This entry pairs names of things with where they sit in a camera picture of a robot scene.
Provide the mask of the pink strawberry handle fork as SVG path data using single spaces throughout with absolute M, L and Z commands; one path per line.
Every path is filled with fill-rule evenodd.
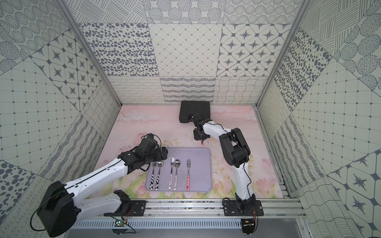
M 188 175 L 187 175 L 187 191 L 190 191 L 190 168 L 191 168 L 191 159 L 187 159 L 187 169 L 188 169 Z

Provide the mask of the cow pattern handle spoon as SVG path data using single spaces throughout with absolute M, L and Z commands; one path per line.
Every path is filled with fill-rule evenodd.
M 157 162 L 157 167 L 158 167 L 158 174 L 157 174 L 157 177 L 156 177 L 156 184 L 155 184 L 155 190 L 158 190 L 159 189 L 159 184 L 160 184 L 160 172 L 161 172 L 161 168 L 163 167 L 163 161 L 158 161 Z

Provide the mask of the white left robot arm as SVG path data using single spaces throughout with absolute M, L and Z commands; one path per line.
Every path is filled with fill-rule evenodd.
M 138 146 L 122 152 L 98 170 L 67 183 L 52 183 L 33 214 L 38 216 L 44 226 L 43 230 L 51 238 L 64 234 L 77 222 L 98 215 L 130 215 L 134 206 L 123 190 L 93 199 L 89 195 L 116 179 L 141 170 L 145 165 L 166 160 L 167 156 L 167 148 L 162 147 L 154 135 L 149 133 Z

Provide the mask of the cow pattern handle fork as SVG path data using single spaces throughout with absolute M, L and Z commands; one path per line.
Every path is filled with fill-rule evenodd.
M 157 162 L 152 162 L 151 163 L 152 173 L 151 173 L 149 190 L 153 190 L 153 187 L 154 187 L 154 173 L 155 173 L 156 165 L 157 165 Z

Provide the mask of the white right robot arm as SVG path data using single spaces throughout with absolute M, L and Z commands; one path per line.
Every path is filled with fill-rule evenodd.
M 195 129 L 194 139 L 204 141 L 208 138 L 219 140 L 225 161 L 232 166 L 236 186 L 236 204 L 241 213 L 255 207 L 255 195 L 251 188 L 252 180 L 248 173 L 250 149 L 239 128 L 228 129 L 200 113 L 190 116 Z

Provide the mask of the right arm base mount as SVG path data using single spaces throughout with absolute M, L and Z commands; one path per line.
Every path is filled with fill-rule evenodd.
M 245 200 L 240 199 L 238 195 L 235 200 L 224 198 L 222 206 L 225 216 L 264 216 L 262 203 L 256 199 L 255 194 Z

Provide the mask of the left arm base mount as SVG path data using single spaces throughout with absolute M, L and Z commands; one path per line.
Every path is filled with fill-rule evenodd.
M 117 206 L 117 209 L 114 212 L 104 213 L 105 217 L 142 217 L 144 215 L 147 204 L 146 200 L 131 200 L 130 197 L 122 190 L 114 191 L 113 195 L 116 195 L 117 201 L 121 204 Z

